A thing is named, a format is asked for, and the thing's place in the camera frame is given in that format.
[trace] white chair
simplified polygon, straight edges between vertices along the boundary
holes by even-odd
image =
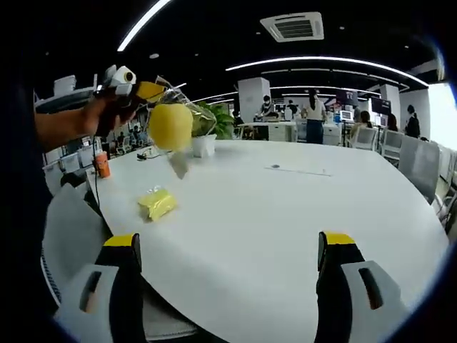
[[[351,147],[354,149],[374,150],[374,142],[378,130],[369,127],[359,126],[356,134],[351,140]]]
[[[284,119],[285,120],[292,120],[293,114],[291,109],[285,109],[284,110]]]
[[[60,169],[60,162],[55,161],[51,164],[48,164],[47,166],[44,166],[43,171],[44,176],[46,177],[46,184],[49,188],[49,191],[52,195],[56,195],[61,189],[60,180],[64,175]]]
[[[440,149],[437,144],[404,136],[398,170],[422,193],[429,204],[435,199]]]
[[[306,119],[296,119],[296,141],[298,143],[306,143]]]
[[[125,136],[124,141],[122,142],[121,146],[118,146],[116,148],[116,153],[119,155],[125,155],[129,151],[131,151],[131,146],[130,146],[130,137]]]
[[[111,236],[103,219],[69,184],[48,208],[41,265],[59,305],[60,292],[85,265],[96,261]],[[153,292],[144,293],[143,326],[148,341],[195,334],[197,328]]]
[[[400,161],[400,149],[403,136],[404,134],[401,132],[385,130],[381,146],[381,156],[386,159]]]

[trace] gray chair backrest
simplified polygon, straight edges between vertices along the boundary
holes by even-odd
[[[63,289],[93,264],[109,236],[103,219],[65,184],[49,205],[43,240],[44,263],[56,287]]]
[[[381,154],[383,156],[400,159],[401,142],[403,141],[401,132],[384,130]]]
[[[358,135],[357,135],[356,143],[372,144],[374,141],[375,135],[376,135],[375,129],[370,129],[368,127],[360,126],[358,128]]]
[[[398,170],[431,204],[439,175],[440,149],[437,144],[405,136],[401,143]]]
[[[385,146],[391,146],[393,148],[400,149],[402,140],[403,134],[401,132],[386,130],[386,136],[384,138]]]

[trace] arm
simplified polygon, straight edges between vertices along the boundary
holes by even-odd
[[[352,126],[352,129],[351,129],[351,133],[349,134],[349,136],[352,138],[356,135],[356,132],[357,132],[357,129],[358,127],[360,126],[359,123],[357,124],[354,124],[354,126]]]
[[[419,138],[421,136],[421,125],[419,124],[419,119],[416,118],[414,125],[414,133]]]
[[[323,121],[327,121],[327,113],[326,113],[326,108],[325,106],[322,104],[322,112],[321,112],[321,115],[322,115],[322,120]]]
[[[263,117],[263,106],[260,106],[260,110],[256,113],[255,117],[257,117],[257,118]]]
[[[35,113],[35,127],[45,151],[65,145],[72,139],[94,135],[106,105],[115,99],[93,99],[85,107],[55,114]],[[114,120],[115,129],[125,124],[119,116]]]
[[[81,109],[55,114],[35,113],[36,132],[44,150],[50,151],[72,139],[86,136],[80,117]]]

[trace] table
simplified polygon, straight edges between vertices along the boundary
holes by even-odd
[[[296,141],[296,122],[295,121],[255,121],[252,123],[245,123],[245,124],[240,124],[238,127],[241,127],[241,132],[240,132],[240,137],[243,137],[243,132],[245,127],[253,127],[253,126],[267,126],[269,134],[271,134],[271,129],[274,127],[286,127],[290,128],[288,131],[288,136],[290,137],[290,141]],[[340,131],[339,127],[334,124],[334,123],[324,123],[323,124],[323,130],[324,130],[324,136],[325,132],[328,130],[338,130]],[[274,138],[269,137],[271,141],[284,141],[281,139],[281,137],[275,136]]]
[[[409,309],[448,246],[433,208],[373,151],[216,141],[216,154],[192,159],[183,180],[164,156],[139,162],[134,152],[109,165],[98,188],[113,234],[138,232],[145,280],[231,343],[313,342],[322,230],[353,237],[398,283]],[[158,185],[179,207],[151,223],[136,201]]]

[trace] black ceiling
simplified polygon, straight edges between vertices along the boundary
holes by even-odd
[[[42,73],[36,85],[39,96],[50,96],[52,81],[69,74],[76,75],[78,88],[88,86],[94,72],[102,72],[114,63],[127,65],[143,79],[154,79],[160,74],[175,85],[187,82],[183,91],[190,99],[233,91],[239,79],[260,75],[269,79],[271,86],[367,89],[379,83],[373,77],[329,71],[261,74],[278,69],[358,71],[415,89],[421,85],[389,71],[341,62],[296,61],[235,71],[225,69],[276,57],[339,56],[408,71],[434,58],[426,31],[421,27],[423,16],[417,13],[383,11],[380,6],[355,9],[355,2],[350,9],[337,9],[299,0],[282,0],[275,6],[257,0],[173,0],[145,25],[124,52],[118,53],[129,29],[154,2],[130,0],[114,5],[107,0],[80,0],[61,4],[58,9],[53,5],[52,11],[44,11],[46,37],[41,43]],[[262,18],[304,11],[321,12],[323,41],[277,43],[260,24]],[[152,53],[160,57],[150,59]],[[424,81],[435,78],[430,73]]]

